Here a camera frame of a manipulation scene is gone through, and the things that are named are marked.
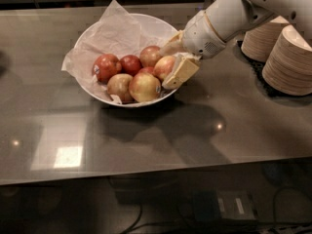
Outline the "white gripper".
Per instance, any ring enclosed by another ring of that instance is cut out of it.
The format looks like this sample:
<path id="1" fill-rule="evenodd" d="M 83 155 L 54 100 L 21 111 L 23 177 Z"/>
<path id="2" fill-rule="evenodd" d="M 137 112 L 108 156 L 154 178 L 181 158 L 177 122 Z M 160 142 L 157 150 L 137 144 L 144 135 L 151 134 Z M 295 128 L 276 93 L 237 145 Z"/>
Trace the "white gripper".
<path id="1" fill-rule="evenodd" d="M 226 43 L 214 30 L 205 11 L 196 14 L 166 44 L 160 48 L 161 56 L 182 53 L 184 49 L 191 54 L 178 55 L 171 73 L 164 79 L 162 86 L 167 90 L 175 90 L 189 80 L 200 68 L 202 59 L 211 59 L 226 47 Z"/>

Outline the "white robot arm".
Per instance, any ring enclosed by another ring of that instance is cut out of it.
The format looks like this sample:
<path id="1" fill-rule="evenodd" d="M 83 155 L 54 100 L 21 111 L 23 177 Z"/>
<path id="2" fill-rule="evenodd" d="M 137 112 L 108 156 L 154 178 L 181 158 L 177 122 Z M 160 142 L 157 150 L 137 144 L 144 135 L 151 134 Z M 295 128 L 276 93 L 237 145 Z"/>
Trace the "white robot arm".
<path id="1" fill-rule="evenodd" d="M 169 90 L 180 87 L 197 72 L 201 59 L 216 56 L 239 33 L 278 16 L 312 43 L 312 0 L 215 0 L 161 48 L 163 56 L 177 55 L 162 86 Z"/>

